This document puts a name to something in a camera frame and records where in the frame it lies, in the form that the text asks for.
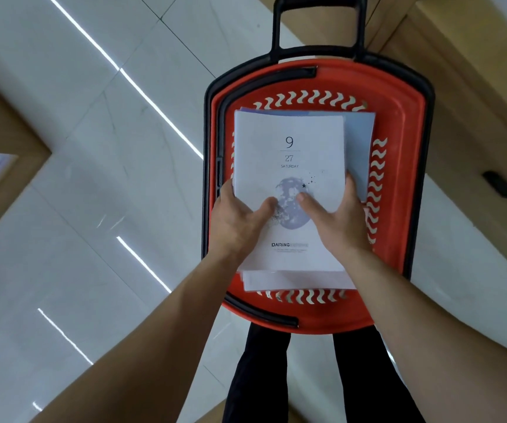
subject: black pants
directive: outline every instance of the black pants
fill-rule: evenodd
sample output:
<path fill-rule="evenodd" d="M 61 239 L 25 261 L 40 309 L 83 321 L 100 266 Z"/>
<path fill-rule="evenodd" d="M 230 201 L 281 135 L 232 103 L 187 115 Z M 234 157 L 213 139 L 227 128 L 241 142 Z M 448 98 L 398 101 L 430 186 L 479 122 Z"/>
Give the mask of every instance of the black pants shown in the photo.
<path fill-rule="evenodd" d="M 287 348 L 291 334 L 251 324 L 230 385 L 222 423 L 286 422 Z M 375 327 L 334 334 L 348 423 L 424 422 Z"/>

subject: forearm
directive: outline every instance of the forearm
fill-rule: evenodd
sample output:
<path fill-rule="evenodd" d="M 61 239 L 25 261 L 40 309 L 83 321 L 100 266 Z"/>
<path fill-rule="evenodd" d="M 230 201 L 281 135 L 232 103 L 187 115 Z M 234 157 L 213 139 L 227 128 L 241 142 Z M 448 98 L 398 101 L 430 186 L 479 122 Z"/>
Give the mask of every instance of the forearm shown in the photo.
<path fill-rule="evenodd" d="M 507 349 L 367 251 L 341 261 L 428 422 L 507 420 Z"/>
<path fill-rule="evenodd" d="M 207 256 L 131 334 L 38 415 L 41 422 L 175 422 L 237 264 Z"/>

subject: shopping basket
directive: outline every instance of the shopping basket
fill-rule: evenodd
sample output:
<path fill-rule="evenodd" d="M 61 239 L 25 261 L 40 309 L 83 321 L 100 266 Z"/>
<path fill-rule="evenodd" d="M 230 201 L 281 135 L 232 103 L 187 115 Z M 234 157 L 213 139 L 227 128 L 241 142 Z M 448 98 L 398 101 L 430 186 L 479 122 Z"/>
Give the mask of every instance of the shopping basket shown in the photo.
<path fill-rule="evenodd" d="M 347 6 L 358 12 L 352 47 L 279 45 L 281 14 L 313 6 Z M 370 151 L 367 228 L 374 251 L 409 278 L 418 227 L 434 91 L 405 65 L 366 51 L 367 0 L 276 0 L 271 51 L 218 77 L 204 99 L 202 256 L 220 187 L 232 176 L 234 111 L 349 110 L 376 113 Z M 292 60 L 287 58 L 327 56 Z M 265 327 L 329 334 L 373 324 L 354 290 L 246 292 L 237 273 L 223 305 Z"/>

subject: white marble floor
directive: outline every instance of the white marble floor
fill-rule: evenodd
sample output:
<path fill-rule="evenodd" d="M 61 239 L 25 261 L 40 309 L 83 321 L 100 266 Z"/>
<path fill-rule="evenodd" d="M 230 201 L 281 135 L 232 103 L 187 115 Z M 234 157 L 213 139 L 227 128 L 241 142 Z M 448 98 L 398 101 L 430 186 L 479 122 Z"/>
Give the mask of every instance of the white marble floor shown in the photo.
<path fill-rule="evenodd" d="M 203 95 L 270 43 L 257 0 L 0 0 L 0 92 L 53 151 L 0 222 L 0 422 L 31 419 L 198 263 Z M 413 282 L 507 346 L 507 262 L 430 179 L 423 200 Z M 179 421 L 225 398 L 247 328 L 220 311 Z M 292 403 L 345 421 L 331 337 L 288 354 Z"/>

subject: left hand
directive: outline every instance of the left hand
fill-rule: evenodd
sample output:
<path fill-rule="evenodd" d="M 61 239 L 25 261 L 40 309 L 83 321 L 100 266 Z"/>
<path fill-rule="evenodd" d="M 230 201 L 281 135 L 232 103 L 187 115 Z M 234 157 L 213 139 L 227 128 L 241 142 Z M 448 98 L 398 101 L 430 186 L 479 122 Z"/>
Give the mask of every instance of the left hand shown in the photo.
<path fill-rule="evenodd" d="M 269 197 L 253 212 L 234 195 L 232 179 L 226 181 L 212 208 L 208 254 L 231 260 L 237 269 L 254 250 L 261 229 L 276 206 L 277 199 Z"/>

